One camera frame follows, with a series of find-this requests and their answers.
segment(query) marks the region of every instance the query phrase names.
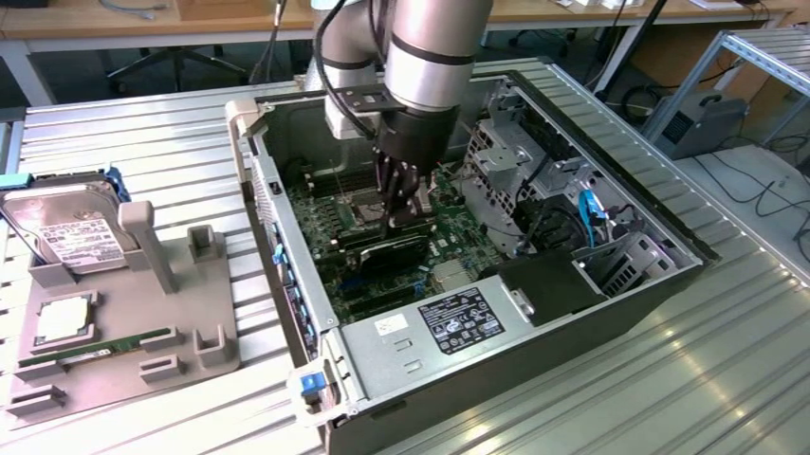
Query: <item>power supply label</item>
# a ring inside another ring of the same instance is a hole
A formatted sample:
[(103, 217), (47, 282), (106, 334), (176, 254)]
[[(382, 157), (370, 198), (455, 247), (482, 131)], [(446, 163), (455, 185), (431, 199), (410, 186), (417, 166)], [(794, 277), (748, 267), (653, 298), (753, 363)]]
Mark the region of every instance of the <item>power supply label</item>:
[(506, 332), (477, 287), (421, 306), (419, 313), (447, 355)]

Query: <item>hard drive label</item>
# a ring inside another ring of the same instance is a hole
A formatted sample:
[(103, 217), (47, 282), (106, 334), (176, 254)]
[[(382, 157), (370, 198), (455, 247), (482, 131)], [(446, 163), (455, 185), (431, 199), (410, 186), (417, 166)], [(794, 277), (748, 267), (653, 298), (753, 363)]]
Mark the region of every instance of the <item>hard drive label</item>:
[(106, 263), (124, 257), (106, 219), (43, 226), (39, 230), (54, 254), (67, 266)]

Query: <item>black power cable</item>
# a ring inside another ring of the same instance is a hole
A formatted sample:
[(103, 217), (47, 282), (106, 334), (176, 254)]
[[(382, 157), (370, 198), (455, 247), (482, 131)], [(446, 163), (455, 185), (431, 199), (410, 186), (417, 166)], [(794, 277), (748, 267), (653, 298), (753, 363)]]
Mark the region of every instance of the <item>black power cable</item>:
[(274, 17), (274, 29), (270, 32), (270, 40), (267, 41), (264, 50), (262, 50), (262, 56), (259, 57), (258, 62), (254, 65), (254, 69), (251, 71), (251, 76), (248, 78), (250, 84), (258, 83), (262, 64), (264, 63), (264, 60), (267, 60), (264, 81), (270, 82), (270, 66), (274, 61), (274, 50), (276, 49), (276, 42), (279, 40), (279, 25), (282, 24), (283, 12), (287, 9), (287, 0), (280, 0), (280, 3), (276, 5), (276, 8), (279, 15), (278, 17)]
[[(381, 39), (381, 28), (378, 27), (378, 23), (375, 22), (375, 0), (369, 0), (369, 28), (371, 28), (371, 37), (375, 42), (375, 49), (378, 51), (378, 59), (381, 60), (381, 64), (385, 64), (385, 55), (382, 54), (382, 39)], [(385, 13), (385, 8), (381, 8), (381, 12), (378, 15), (382, 16)]]
[[(698, 81), (698, 83), (714, 81), (721, 76), (724, 76), (725, 73), (732, 71), (736, 67), (737, 67), (737, 65), (733, 64), (729, 68), (726, 68), (720, 73), (709, 76), (707, 78), (701, 79)], [(654, 107), (655, 104), (658, 104), (658, 102), (663, 98), (663, 96), (661, 95), (661, 93), (657, 90), (669, 90), (669, 89), (678, 88), (679, 86), (681, 85), (645, 84), (645, 85), (635, 85), (635, 86), (630, 87), (627, 89), (627, 91), (625, 92), (625, 94), (622, 95), (622, 100), (619, 101), (619, 109), (621, 109), (619, 112), (621, 112), (622, 116), (625, 117), (625, 119), (634, 125), (639, 125), (645, 122), (645, 120), (647, 120), (647, 116), (637, 116), (635, 114), (633, 114), (630, 112), (630, 101), (631, 101), (633, 97), (635, 97), (641, 94), (650, 96), (650, 98), (653, 99), (653, 107)]]
[(357, 129), (361, 131), (363, 136), (369, 140), (371, 140), (375, 138), (375, 135), (377, 135), (375, 130), (373, 128), (370, 128), (362, 122), (362, 120), (357, 117), (355, 113), (350, 109), (350, 106), (346, 104), (346, 101), (338, 96), (338, 94), (334, 90), (334, 86), (331, 85), (331, 82), (330, 82), (330, 77), (327, 76), (327, 68), (325, 67), (325, 55), (323, 55), (325, 33), (327, 32), (327, 27), (330, 26), (331, 21), (334, 20), (334, 17), (338, 15), (338, 12), (341, 12), (341, 9), (343, 8), (345, 4), (346, 4), (346, 0), (338, 1), (338, 3), (335, 4), (334, 8), (330, 11), (330, 14), (327, 14), (327, 17), (325, 18), (325, 22), (321, 24), (321, 27), (318, 28), (318, 31), (315, 32), (315, 49), (314, 49), (315, 52), (314, 52), (313, 57), (315, 59), (315, 69), (318, 70), (318, 76), (321, 77), (321, 82), (325, 84), (325, 89), (327, 90), (327, 94), (330, 95), (331, 101), (334, 102), (335, 106), (338, 107), (341, 114), (343, 114), (343, 116), (350, 120), (350, 122), (354, 124)]
[[(625, 5), (627, 3), (627, 0), (622, 0), (622, 5), (619, 6), (619, 12), (617, 12), (615, 17), (613, 18), (613, 24), (610, 25), (610, 29), (615, 29), (617, 24), (619, 24), (619, 18), (622, 17), (622, 12), (625, 11)], [(597, 60), (599, 59), (599, 46), (597, 47), (597, 50), (594, 51), (594, 58), (591, 59), (591, 63), (587, 66), (587, 71), (585, 72), (585, 77), (582, 78), (582, 86), (585, 88), (587, 88), (587, 86), (594, 83), (594, 81), (597, 81), (599, 79), (599, 77), (602, 76), (602, 73), (605, 72), (605, 69), (607, 68), (607, 64), (610, 63), (610, 59), (613, 58), (613, 54), (617, 52), (617, 47), (619, 46), (619, 42), (622, 41), (622, 34), (617, 32), (617, 37), (614, 39), (614, 44), (613, 47), (610, 49), (610, 55), (607, 56), (607, 60), (605, 61), (605, 67), (602, 68), (602, 71), (599, 72), (599, 74), (597, 75), (597, 77), (594, 78), (594, 80), (589, 81), (589, 76), (591, 75), (591, 70), (594, 69), (594, 66), (597, 65)]]
[[(714, 180), (714, 182), (718, 184), (718, 186), (721, 187), (721, 190), (725, 192), (726, 196), (729, 196), (729, 198), (740, 203), (740, 204), (746, 204), (752, 201), (757, 201), (756, 205), (754, 205), (754, 213), (757, 214), (758, 217), (761, 218), (766, 218), (769, 216), (773, 216), (776, 214), (778, 214), (780, 212), (788, 210), (788, 209), (802, 209), (808, 212), (808, 218), (805, 218), (804, 223), (801, 224), (801, 227), (798, 228), (797, 234), (794, 235), (794, 242), (797, 242), (798, 245), (798, 252), (801, 253), (801, 256), (805, 258), (805, 261), (808, 261), (808, 263), (810, 263), (810, 256), (808, 256), (808, 254), (805, 253), (804, 250), (804, 246), (801, 244), (801, 239), (802, 237), (810, 233), (810, 229), (808, 229), (808, 224), (810, 223), (810, 209), (804, 207), (802, 204), (810, 204), (810, 199), (805, 199), (801, 200), (798, 202), (793, 202), (792, 200), (789, 200), (785, 196), (782, 196), (782, 194), (780, 194), (778, 192), (776, 192), (772, 187), (773, 184), (776, 183), (776, 181), (773, 181), (772, 183), (769, 183), (768, 185), (765, 183), (762, 183), (760, 181), (760, 179), (757, 177), (754, 177), (750, 173), (748, 173), (746, 171), (744, 171), (742, 169), (732, 166), (720, 156), (717, 156), (714, 153), (710, 154), (711, 156), (715, 157), (715, 159), (718, 159), (718, 161), (721, 161), (721, 163), (728, 166), (729, 169), (732, 169), (734, 172), (745, 175), (748, 178), (750, 178), (761, 187), (762, 187), (762, 191), (758, 192), (753, 197), (750, 198), (740, 198), (736, 197), (732, 192), (729, 191), (729, 189), (725, 187), (725, 185), (721, 183), (721, 180), (718, 179), (718, 177), (709, 171), (709, 168), (706, 168), (705, 164), (701, 162), (701, 160), (698, 159), (697, 156), (693, 156), (693, 159), (698, 162), (699, 166), (702, 167), (703, 171), (709, 174), (709, 177), (711, 177), (711, 179)], [(762, 212), (760, 209), (760, 205), (762, 204), (762, 200), (765, 199), (766, 194), (773, 194), (776, 195), (782, 201), (785, 201), (785, 203), (788, 204), (786, 206), (781, 207), (780, 209), (774, 209), (769, 212)]]

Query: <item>wooden desk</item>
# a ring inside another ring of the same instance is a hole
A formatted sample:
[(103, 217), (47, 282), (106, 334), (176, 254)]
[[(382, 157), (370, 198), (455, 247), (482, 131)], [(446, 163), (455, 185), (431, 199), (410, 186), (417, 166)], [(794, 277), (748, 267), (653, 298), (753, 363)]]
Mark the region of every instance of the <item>wooden desk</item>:
[[(166, 0), (128, 0), (127, 6), (155, 5)], [(314, 27), (308, 0), (290, 0), (282, 30)], [(571, 12), (549, 0), (497, 0), (490, 20), (494, 23), (558, 21)], [(102, 8), (98, 0), (51, 0), (46, 9), (12, 9), (0, 29), (12, 39), (94, 38), (156, 34), (264, 31), (272, 27), (272, 15), (206, 21), (182, 21), (176, 8), (155, 11), (156, 19), (144, 20)]]
[[(160, 0), (130, 0), (128, 6), (148, 6), (158, 1)], [(766, 1), (772, 8), (772, 22), (776, 24), (786, 13), (781, 3), (794, 0)], [(657, 23), (749, 20), (746, 9), (745, 14), (741, 11), (703, 11), (691, 6), (689, 0), (670, 2), (675, 2), (675, 6), (670, 7), (674, 9), (662, 14)], [(605, 70), (601, 85), (626, 53), (631, 38), (650, 11), (649, 7), (623, 12), (619, 24), (629, 26), (629, 30)], [(487, 30), (606, 27), (613, 24), (617, 12), (602, 7), (577, 12), (562, 8), (551, 0), (495, 0)], [(30, 103), (44, 105), (54, 103), (54, 97), (30, 59), (35, 52), (264, 42), (271, 25), (271, 16), (182, 21), (174, 8), (156, 11), (156, 20), (148, 21), (106, 10), (96, 0), (51, 0), (47, 9), (10, 9), (0, 22), (0, 30), (7, 37), (0, 42), (0, 57), (7, 62)], [(290, 0), (279, 40), (311, 37), (313, 12), (308, 0)]]

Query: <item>office chair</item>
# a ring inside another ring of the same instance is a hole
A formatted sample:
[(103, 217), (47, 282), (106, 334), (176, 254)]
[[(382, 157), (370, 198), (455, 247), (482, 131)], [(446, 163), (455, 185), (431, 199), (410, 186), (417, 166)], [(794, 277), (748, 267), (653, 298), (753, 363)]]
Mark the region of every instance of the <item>office chair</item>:
[(186, 60), (199, 62), (224, 71), (228, 71), (230, 73), (236, 75), (239, 79), (239, 85), (246, 85), (248, 83), (248, 72), (235, 64), (230, 64), (228, 62), (219, 59), (219, 57), (224, 55), (223, 46), (214, 45), (214, 57), (208, 57), (207, 55), (195, 52), (194, 49), (199, 47), (200, 46), (198, 45), (170, 46), (155, 53), (152, 53), (147, 47), (139, 49), (140, 58), (123, 68), (108, 72), (107, 80), (111, 87), (111, 91), (115, 93), (124, 93), (127, 91), (127, 84), (120, 81), (120, 78), (130, 76), (147, 66), (158, 64), (159, 62), (163, 62), (166, 60), (172, 61), (175, 73), (175, 91), (178, 92), (183, 91), (183, 70)]
[[(555, 39), (558, 39), (562, 42), (562, 47), (559, 48), (558, 51), (558, 55), (561, 59), (565, 59), (569, 56), (569, 43), (573, 43), (574, 40), (577, 39), (577, 29), (575, 28), (567, 28), (566, 29), (566, 35), (565, 37), (562, 35), (558, 35), (555, 33), (551, 33), (546, 30), (541, 30), (542, 32), (547, 33), (547, 35)], [(546, 37), (543, 35), (541, 35), (541, 31), (538, 30), (521, 30), (518, 32), (518, 35), (515, 35), (514, 38), (510, 38), (509, 40), (509, 45), (511, 47), (518, 47), (518, 44), (521, 43), (521, 37), (523, 35), (526, 35), (527, 33), (533, 33), (542, 41), (546, 41)]]

